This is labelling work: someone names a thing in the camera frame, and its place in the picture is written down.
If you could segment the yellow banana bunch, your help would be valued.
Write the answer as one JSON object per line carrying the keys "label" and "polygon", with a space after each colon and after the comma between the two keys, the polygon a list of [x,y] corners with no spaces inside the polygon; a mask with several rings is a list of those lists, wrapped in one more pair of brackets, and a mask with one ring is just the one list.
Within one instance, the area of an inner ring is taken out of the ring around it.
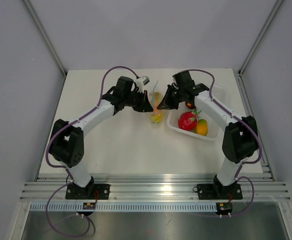
{"label": "yellow banana bunch", "polygon": [[[154,102],[158,102],[158,106],[159,106],[159,104],[162,101],[163,96],[162,96],[162,94],[160,92],[157,92],[157,91],[153,92],[150,96],[151,96],[150,103],[151,103],[151,105],[152,105],[152,107],[154,109]],[[151,113],[151,115],[150,115],[150,118],[151,118],[151,122],[153,124],[160,124],[162,122],[162,120],[163,120],[163,113],[162,113],[162,111],[160,109],[159,109],[159,112],[154,112],[153,111]]]}

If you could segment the clear zip top bag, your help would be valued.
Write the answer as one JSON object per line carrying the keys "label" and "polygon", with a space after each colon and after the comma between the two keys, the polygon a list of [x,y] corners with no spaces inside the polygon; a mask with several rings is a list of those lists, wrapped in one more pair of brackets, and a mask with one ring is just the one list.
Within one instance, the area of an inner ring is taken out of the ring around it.
{"label": "clear zip top bag", "polygon": [[158,109],[159,104],[163,100],[163,94],[158,88],[158,83],[159,83],[159,81],[157,81],[153,85],[150,93],[148,94],[149,102],[153,108],[153,111],[149,115],[150,116],[150,124],[151,124],[151,127],[153,129],[159,128],[162,125],[163,120],[164,120],[163,110]]}

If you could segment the orange peach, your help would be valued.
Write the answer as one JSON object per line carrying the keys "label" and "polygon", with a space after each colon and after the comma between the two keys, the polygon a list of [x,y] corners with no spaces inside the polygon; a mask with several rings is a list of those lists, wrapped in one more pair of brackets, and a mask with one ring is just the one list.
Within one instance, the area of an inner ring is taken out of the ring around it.
{"label": "orange peach", "polygon": [[159,103],[158,103],[157,101],[155,101],[154,104],[153,104],[153,111],[154,111],[155,113],[158,113],[158,112],[159,112],[159,110],[157,109],[158,104],[159,104]]}

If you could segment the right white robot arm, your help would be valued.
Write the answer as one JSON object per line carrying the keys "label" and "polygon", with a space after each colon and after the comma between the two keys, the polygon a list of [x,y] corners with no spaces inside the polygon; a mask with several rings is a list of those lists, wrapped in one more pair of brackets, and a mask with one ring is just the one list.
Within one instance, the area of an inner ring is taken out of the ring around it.
{"label": "right white robot arm", "polygon": [[211,184],[212,194],[216,199],[234,197],[242,167],[249,163],[247,159],[260,148],[256,120],[251,115],[240,116],[227,108],[203,83],[188,88],[168,85],[157,109],[177,110],[179,103],[183,102],[192,103],[223,130],[221,148],[225,158]]}

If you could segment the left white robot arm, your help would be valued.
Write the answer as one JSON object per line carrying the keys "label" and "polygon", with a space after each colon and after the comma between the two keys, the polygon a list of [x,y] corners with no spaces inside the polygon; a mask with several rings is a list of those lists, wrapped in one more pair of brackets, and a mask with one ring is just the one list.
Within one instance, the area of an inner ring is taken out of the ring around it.
{"label": "left white robot arm", "polygon": [[48,154],[60,162],[81,198],[89,199],[94,194],[94,179],[82,162],[85,136],[125,107],[131,107],[139,113],[151,113],[153,107],[144,89],[149,82],[147,76],[136,80],[121,76],[116,85],[100,97],[93,109],[72,121],[58,119],[54,123],[47,146]]}

